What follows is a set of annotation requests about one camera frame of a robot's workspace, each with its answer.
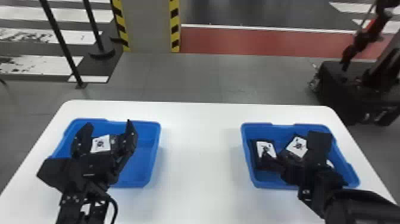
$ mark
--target white floor marking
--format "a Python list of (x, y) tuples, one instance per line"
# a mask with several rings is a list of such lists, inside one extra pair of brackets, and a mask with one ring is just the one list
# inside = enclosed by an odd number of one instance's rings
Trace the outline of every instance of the white floor marking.
[[(363, 20), (359, 19), (353, 19), (353, 22), (356, 23), (357, 25), (360, 25)], [(366, 28), (368, 24), (371, 22), (371, 20), (365, 21), (363, 28)], [(395, 34), (397, 31), (400, 29), (400, 21), (389, 21), (386, 23), (385, 28), (383, 28), (382, 33), (386, 34)]]
[[(96, 42), (93, 31), (62, 30), (61, 33), (67, 44), (93, 45)], [(58, 43), (52, 30), (13, 29), (2, 27), (0, 27), (0, 41)]]
[[(49, 2), (82, 2), (82, 0), (48, 0)], [(110, 3), (110, 0), (89, 0), (89, 2), (93, 3)]]
[[(75, 8), (52, 8), (57, 21), (88, 23), (88, 15), (85, 10)], [(97, 23), (109, 23), (113, 18), (111, 10), (93, 10)], [(41, 7), (15, 7), (0, 6), (0, 19), (3, 20), (31, 20), (47, 21), (47, 17)]]
[(354, 33), (354, 30), (329, 30), (329, 29), (307, 29), (307, 28), (286, 28), (286, 27), (262, 27), (262, 26), (225, 26), (207, 24), (182, 24), (185, 28), (205, 29), (230, 29), (230, 30), (267, 30), (267, 31), (290, 31), (307, 33)]
[[(329, 4), (342, 13), (367, 13), (371, 7), (371, 4), (362, 3), (329, 2)], [(400, 15), (400, 7), (396, 7), (393, 13)]]
[[(107, 83), (109, 76), (80, 76), (83, 82)], [(68, 82), (76, 82), (75, 76), (71, 76)]]
[[(83, 57), (73, 57), (77, 66)], [(41, 74), (68, 76), (71, 69), (65, 57), (21, 55), (20, 57), (0, 56), (0, 74)]]

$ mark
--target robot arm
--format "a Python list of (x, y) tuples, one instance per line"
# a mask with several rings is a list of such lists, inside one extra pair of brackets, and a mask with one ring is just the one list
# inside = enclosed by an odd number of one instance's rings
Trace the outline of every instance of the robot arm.
[(361, 51), (365, 50), (367, 45), (376, 42), (379, 34), (382, 32), (386, 23), (393, 17), (392, 10), (400, 4), (400, 0), (377, 0), (376, 18), (370, 22), (366, 31), (360, 31), (354, 37), (354, 43), (348, 46), (340, 61), (343, 64), (342, 70), (347, 71), (351, 60)]
[(343, 188), (347, 183), (342, 175), (327, 165), (331, 144), (331, 134), (309, 132), (301, 160), (264, 153), (261, 162), (286, 183), (299, 186), (298, 199), (327, 224), (400, 223), (400, 207), (374, 192)]
[[(71, 158), (47, 158), (37, 173), (62, 193), (57, 224), (103, 224), (109, 203), (114, 206), (111, 223), (115, 222), (118, 207), (107, 190), (134, 153), (138, 133), (130, 120), (121, 135), (93, 138), (92, 132), (90, 123), (84, 125), (74, 137)], [(88, 214), (81, 211), (85, 204), (90, 204)]]

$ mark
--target gray floor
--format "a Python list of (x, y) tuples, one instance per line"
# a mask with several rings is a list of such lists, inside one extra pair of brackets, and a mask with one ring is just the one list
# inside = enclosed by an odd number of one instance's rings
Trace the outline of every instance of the gray floor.
[[(0, 189), (58, 107), (70, 99), (318, 104), (307, 88), (311, 63), (323, 58), (249, 55), (124, 54), (109, 84), (84, 90), (69, 83), (8, 82), (0, 86)], [(400, 120), (389, 127), (349, 128), (396, 200), (400, 200)]]

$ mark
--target blue bin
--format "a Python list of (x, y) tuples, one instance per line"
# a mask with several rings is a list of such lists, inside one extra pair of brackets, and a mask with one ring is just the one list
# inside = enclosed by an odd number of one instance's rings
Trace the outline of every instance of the blue bin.
[[(94, 126), (93, 137), (107, 134), (119, 135), (124, 133), (126, 128), (126, 122), (111, 122), (105, 119), (73, 120), (67, 130), (65, 130), (64, 137), (51, 157), (70, 158), (73, 138), (78, 130), (87, 122), (92, 123)], [(139, 135), (137, 148), (120, 173), (118, 182), (112, 185), (115, 188), (142, 188), (150, 181), (153, 171), (161, 126), (155, 122), (132, 122)]]
[[(258, 170), (255, 168), (254, 154), (251, 152), (251, 140), (268, 139), (274, 141), (274, 147), (277, 153), (281, 152), (292, 140), (295, 134), (307, 136), (308, 132), (314, 130), (317, 132), (331, 133), (323, 125), (273, 125), (271, 123), (244, 123), (241, 127), (243, 147), (245, 150), (246, 162), (249, 168), (250, 178), (257, 188), (271, 189), (298, 189), (297, 186), (288, 185), (276, 172)], [(346, 162), (336, 144), (336, 139), (332, 141), (332, 147), (328, 159), (333, 163), (335, 170), (339, 172), (347, 181), (348, 188), (355, 188), (360, 185), (360, 179), (355, 173), (353, 167)]]

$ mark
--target white table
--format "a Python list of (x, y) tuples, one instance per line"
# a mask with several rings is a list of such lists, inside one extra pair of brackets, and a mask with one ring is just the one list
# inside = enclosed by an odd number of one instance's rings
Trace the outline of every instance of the white table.
[[(120, 208), (116, 223), (323, 223), (298, 201), (296, 191), (253, 186), (240, 136), (245, 122), (326, 125), (358, 173), (360, 189), (394, 202), (328, 107), (69, 101), (58, 110), (0, 196), (2, 223), (55, 223), (61, 194), (40, 181), (36, 172), (68, 124), (82, 117), (156, 121), (162, 127), (150, 183), (141, 189), (109, 191)], [(110, 206), (105, 223), (112, 213)]]

